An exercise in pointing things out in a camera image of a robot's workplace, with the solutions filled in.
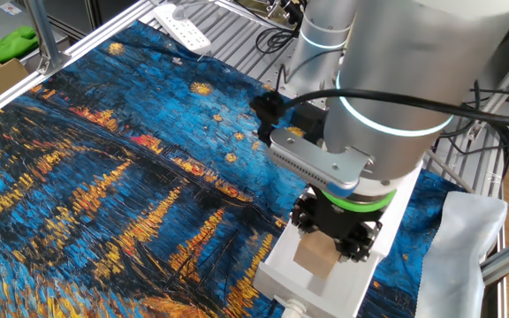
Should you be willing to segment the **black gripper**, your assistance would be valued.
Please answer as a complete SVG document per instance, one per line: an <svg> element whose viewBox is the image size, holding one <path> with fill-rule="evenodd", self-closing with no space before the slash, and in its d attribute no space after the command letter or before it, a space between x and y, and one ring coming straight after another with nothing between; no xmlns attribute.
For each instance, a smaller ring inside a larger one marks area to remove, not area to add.
<svg viewBox="0 0 509 318"><path fill-rule="evenodd" d="M316 194L306 187L294 202L290 218L301 233L322 231L336 240L340 254L354 262L366 261L383 225L385 203L358 203Z"/></svg>

